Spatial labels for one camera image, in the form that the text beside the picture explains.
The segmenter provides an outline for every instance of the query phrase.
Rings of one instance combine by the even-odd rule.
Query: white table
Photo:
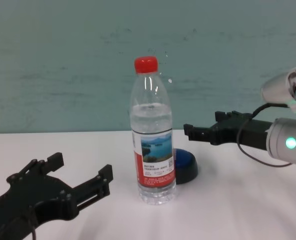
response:
[[[39,240],[296,240],[296,166],[267,167],[235,144],[189,142],[182,130],[174,131],[174,147],[191,151],[201,172],[178,186],[174,201],[151,206],[138,197],[129,131],[0,134],[0,195],[6,177],[31,159],[62,152],[65,166],[51,175],[74,187],[112,164],[111,195],[72,221],[40,226]]]

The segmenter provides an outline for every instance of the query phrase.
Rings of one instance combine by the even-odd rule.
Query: teal wall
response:
[[[144,55],[160,61],[174,128],[251,112],[296,66],[296,0],[0,0],[0,133],[128,130]],[[277,115],[292,116],[261,118]]]

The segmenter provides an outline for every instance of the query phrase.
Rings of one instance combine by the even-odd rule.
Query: bottle label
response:
[[[132,131],[137,177],[145,187],[164,187],[175,179],[172,130],[156,134]]]

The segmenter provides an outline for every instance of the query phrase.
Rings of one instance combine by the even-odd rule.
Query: red bottle cap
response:
[[[147,74],[158,71],[158,60],[155,56],[142,56],[134,61],[134,68],[138,74]]]

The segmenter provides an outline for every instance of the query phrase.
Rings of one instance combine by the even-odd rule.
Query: plastic bottle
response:
[[[154,56],[134,62],[137,79],[130,102],[130,122],[139,192],[148,204],[167,203],[175,196],[172,112]]]

